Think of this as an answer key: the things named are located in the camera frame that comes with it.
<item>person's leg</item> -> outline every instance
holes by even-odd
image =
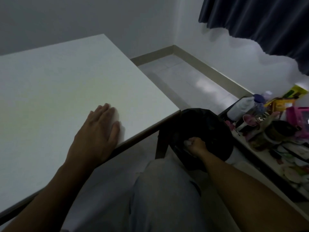
[[[200,194],[175,161],[152,161],[134,184],[130,231],[207,231]]]

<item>baseboard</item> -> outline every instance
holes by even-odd
[[[196,70],[198,70],[209,79],[220,85],[222,88],[227,90],[229,93],[233,94],[235,97],[241,98],[244,96],[252,96],[252,93],[250,91],[176,45],[168,46],[166,48],[144,54],[136,58],[132,58],[131,61],[136,66],[140,66],[142,64],[157,60],[159,58],[163,58],[170,54],[175,54],[176,56],[190,64],[192,67],[194,67]]]
[[[152,62],[154,60],[157,60],[159,58],[163,58],[165,56],[171,55],[174,53],[174,46],[168,46],[160,50],[156,50],[153,52],[150,52],[148,54],[144,54],[135,58],[131,58],[131,61],[136,65],[140,66],[145,63]]]

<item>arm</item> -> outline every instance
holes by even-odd
[[[105,162],[118,142],[119,122],[107,133],[114,108],[108,104],[90,112],[76,134],[66,161],[42,192],[3,230],[59,231],[83,184]]]
[[[208,152],[200,138],[190,141],[241,231],[309,230],[309,222],[267,186]]]

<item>black lid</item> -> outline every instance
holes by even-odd
[[[293,125],[283,120],[273,121],[272,125],[278,133],[286,137],[293,136],[297,131],[297,129]]]

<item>black garbage bag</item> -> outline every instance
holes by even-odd
[[[201,138],[207,149],[223,161],[233,151],[232,132],[220,117],[206,109],[186,109],[175,125],[170,146],[187,170],[200,169],[206,172],[203,162],[186,151],[183,141],[191,137]]]

